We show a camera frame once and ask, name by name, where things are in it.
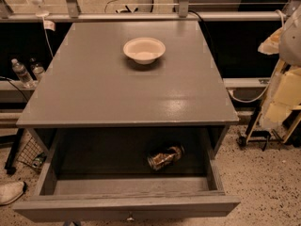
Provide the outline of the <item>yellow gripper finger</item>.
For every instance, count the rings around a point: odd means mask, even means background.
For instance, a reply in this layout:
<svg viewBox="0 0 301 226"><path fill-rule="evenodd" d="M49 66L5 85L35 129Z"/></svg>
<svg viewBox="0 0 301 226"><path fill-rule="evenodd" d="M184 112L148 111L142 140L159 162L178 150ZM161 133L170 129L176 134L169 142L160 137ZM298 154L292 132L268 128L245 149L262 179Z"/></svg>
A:
<svg viewBox="0 0 301 226"><path fill-rule="evenodd" d="M264 42L258 47L258 51L265 55L274 55L278 53L279 37L282 33L282 28L279 28L272 33Z"/></svg>
<svg viewBox="0 0 301 226"><path fill-rule="evenodd" d="M292 66L283 73L285 66L283 60L277 62L261 105L260 126L264 129L276 129L301 104L301 68Z"/></svg>

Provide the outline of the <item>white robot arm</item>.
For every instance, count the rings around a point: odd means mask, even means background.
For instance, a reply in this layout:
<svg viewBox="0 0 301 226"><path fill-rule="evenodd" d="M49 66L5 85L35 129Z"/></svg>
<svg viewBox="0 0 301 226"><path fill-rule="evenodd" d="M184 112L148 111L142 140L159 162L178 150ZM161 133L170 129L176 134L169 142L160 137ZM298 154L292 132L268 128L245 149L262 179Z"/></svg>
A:
<svg viewBox="0 0 301 226"><path fill-rule="evenodd" d="M260 126L277 128L301 104L301 8L258 48L266 55L279 54L261 105Z"/></svg>

